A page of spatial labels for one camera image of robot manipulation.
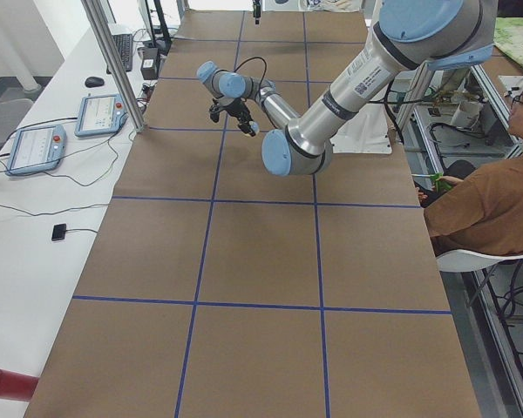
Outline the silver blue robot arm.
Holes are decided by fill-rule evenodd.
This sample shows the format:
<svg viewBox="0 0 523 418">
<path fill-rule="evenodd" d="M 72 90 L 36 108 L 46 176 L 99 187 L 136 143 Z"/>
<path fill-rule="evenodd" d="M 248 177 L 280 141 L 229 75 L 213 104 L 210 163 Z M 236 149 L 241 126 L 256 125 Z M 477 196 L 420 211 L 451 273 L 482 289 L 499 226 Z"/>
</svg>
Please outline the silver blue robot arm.
<svg viewBox="0 0 523 418">
<path fill-rule="evenodd" d="M 370 29 L 370 43 L 321 97 L 298 114 L 265 78 L 242 76 L 206 61 L 196 77 L 213 97 L 210 118 L 226 112 L 249 136 L 258 132 L 245 102 L 255 101 L 274 130 L 261 145 L 268 172 L 311 175 L 331 161 L 331 139 L 402 71 L 421 64 L 451 70 L 485 62 L 492 55 L 495 1 L 383 1 Z"/>
</svg>

